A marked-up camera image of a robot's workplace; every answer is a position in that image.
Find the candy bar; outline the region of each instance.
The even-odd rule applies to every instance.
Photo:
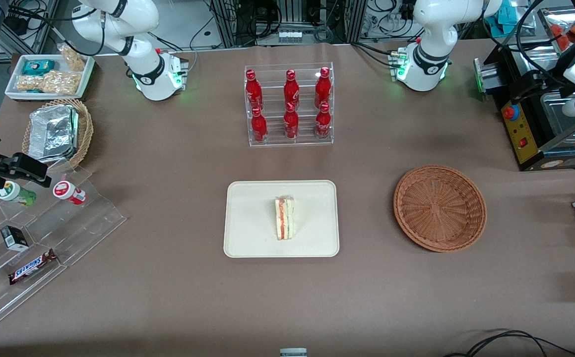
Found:
[[[278,240],[294,237],[294,197],[281,196],[274,201],[276,205],[276,235]]]
[[[27,276],[31,276],[31,274],[35,273],[36,271],[38,271],[38,269],[47,265],[47,263],[51,262],[56,258],[57,258],[56,254],[54,254],[53,249],[45,251],[43,255],[27,263],[24,267],[18,269],[15,273],[9,274],[10,285],[21,282],[22,280],[24,280],[24,278],[26,278]]]

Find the yellow control panel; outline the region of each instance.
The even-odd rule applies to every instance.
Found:
[[[532,156],[539,152],[539,148],[534,142],[532,131],[525,120],[521,104],[507,103],[501,108],[501,115],[503,121],[506,123],[508,134],[510,134],[510,141],[516,153],[516,158],[519,163],[525,163]]]

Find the green and white container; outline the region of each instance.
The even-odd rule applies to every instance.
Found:
[[[0,189],[0,199],[17,202],[21,206],[31,206],[36,201],[36,193],[20,187],[14,181],[5,181],[5,185]]]

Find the clear acrylic rack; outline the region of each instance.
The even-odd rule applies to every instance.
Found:
[[[316,82],[320,77],[320,69],[329,67],[331,80],[331,94],[329,95],[329,113],[332,120],[329,127],[329,136],[319,140],[314,135],[316,128],[316,115],[319,110],[314,106],[314,96]],[[246,96],[246,73],[244,71],[244,100],[246,102],[246,120],[248,126],[248,141],[251,147],[261,146],[278,146],[278,145],[321,145],[333,144],[333,121],[334,121],[334,102],[333,95],[334,71],[332,62],[320,63],[297,63],[297,64],[279,64],[279,65],[247,65],[246,71],[253,69],[256,72],[256,79],[260,83],[263,93],[263,110],[262,115],[267,120],[268,140],[260,143],[254,140],[252,130],[252,107]],[[288,139],[285,136],[285,126],[283,124],[283,115],[285,114],[285,98],[283,96],[283,86],[285,85],[285,72],[288,69],[296,71],[296,81],[300,88],[300,104],[296,110],[299,116],[299,131],[296,139]]]
[[[54,197],[52,187],[27,183],[24,187],[37,194],[33,205],[0,202],[0,229],[19,228],[29,244],[22,252],[9,250],[0,233],[0,321],[126,221],[115,205],[97,192],[88,180],[91,173],[87,170],[59,161],[48,169],[47,175],[52,178],[52,187],[60,180],[70,181],[87,193],[87,200],[76,206]],[[8,274],[49,249],[58,259],[10,285]]]

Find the white tray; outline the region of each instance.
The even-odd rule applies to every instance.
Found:
[[[78,90],[74,95],[67,94],[57,94],[57,93],[29,93],[27,91],[19,91],[16,89],[16,83],[18,81],[18,76],[22,74],[22,68],[25,66],[25,62],[34,60],[54,60],[56,62],[55,70],[61,72],[71,72],[69,65],[63,59],[62,55],[22,55],[16,63],[16,67],[11,71],[10,81],[5,89],[5,95],[11,99],[16,100],[54,100],[54,99],[79,99],[87,89],[87,83],[91,73],[93,72],[93,67],[95,65],[95,60],[93,57],[86,57],[85,69],[82,71],[82,79],[78,85]]]
[[[276,237],[274,199],[294,197],[296,232]],[[333,257],[340,249],[335,185],[328,180],[236,181],[228,187],[223,251],[231,258]]]

